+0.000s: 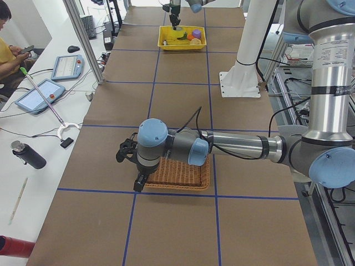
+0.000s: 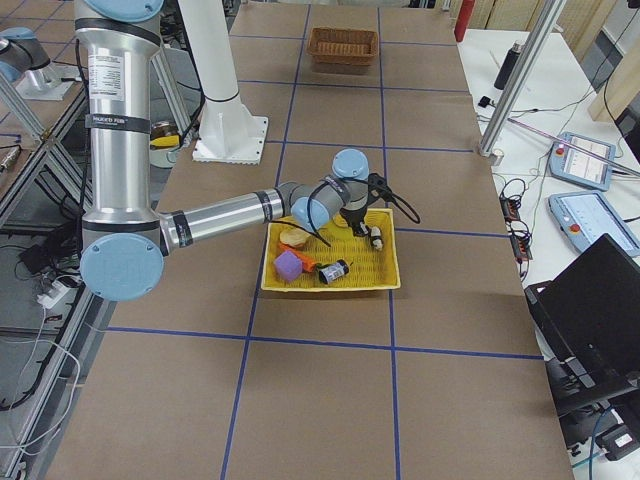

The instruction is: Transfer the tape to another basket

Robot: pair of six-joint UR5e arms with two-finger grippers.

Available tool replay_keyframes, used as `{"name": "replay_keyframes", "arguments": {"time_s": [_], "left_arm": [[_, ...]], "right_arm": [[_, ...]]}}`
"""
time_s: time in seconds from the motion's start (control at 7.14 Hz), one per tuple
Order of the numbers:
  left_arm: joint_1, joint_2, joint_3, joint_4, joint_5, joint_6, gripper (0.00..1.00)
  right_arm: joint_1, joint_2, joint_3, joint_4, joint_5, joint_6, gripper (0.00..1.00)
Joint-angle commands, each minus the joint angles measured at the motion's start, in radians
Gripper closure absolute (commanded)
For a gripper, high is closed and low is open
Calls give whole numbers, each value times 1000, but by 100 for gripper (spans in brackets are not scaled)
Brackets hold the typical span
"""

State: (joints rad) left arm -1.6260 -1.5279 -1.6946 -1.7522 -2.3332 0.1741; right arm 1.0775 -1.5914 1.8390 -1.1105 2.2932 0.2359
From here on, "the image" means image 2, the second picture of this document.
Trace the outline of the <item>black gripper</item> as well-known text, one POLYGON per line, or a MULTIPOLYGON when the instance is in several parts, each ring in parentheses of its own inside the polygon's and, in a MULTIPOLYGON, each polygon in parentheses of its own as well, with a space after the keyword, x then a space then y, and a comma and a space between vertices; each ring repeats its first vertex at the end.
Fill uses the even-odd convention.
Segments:
POLYGON ((366 207, 362 207, 358 210, 342 209, 342 218, 346 221, 354 236, 369 235, 370 229, 365 222, 366 213, 366 207))

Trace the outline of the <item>second robot arm grey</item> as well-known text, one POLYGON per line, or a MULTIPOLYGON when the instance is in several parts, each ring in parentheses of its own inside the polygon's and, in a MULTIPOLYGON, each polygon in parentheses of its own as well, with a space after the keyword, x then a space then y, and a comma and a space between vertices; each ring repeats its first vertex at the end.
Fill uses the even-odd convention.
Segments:
POLYGON ((77 76, 71 67, 55 66, 26 27, 1 31, 1 74, 23 99, 37 101, 62 101, 77 76))

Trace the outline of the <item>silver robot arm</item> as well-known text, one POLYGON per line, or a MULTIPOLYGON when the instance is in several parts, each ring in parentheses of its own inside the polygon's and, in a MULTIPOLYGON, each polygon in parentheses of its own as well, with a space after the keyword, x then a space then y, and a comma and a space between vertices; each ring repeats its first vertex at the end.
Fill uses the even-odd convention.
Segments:
MULTIPOLYGON (((285 216, 312 231, 341 216, 363 233, 369 164, 355 149, 339 152, 314 186, 287 182, 191 210, 153 210, 150 66, 162 44, 162 5, 78 1, 74 9, 76 36, 88 52, 93 194, 82 219, 80 272, 95 295, 137 299, 158 284, 172 251, 285 216)), ((222 5, 184 1, 180 10, 205 98, 195 159, 258 163, 268 121, 241 101, 222 5)))

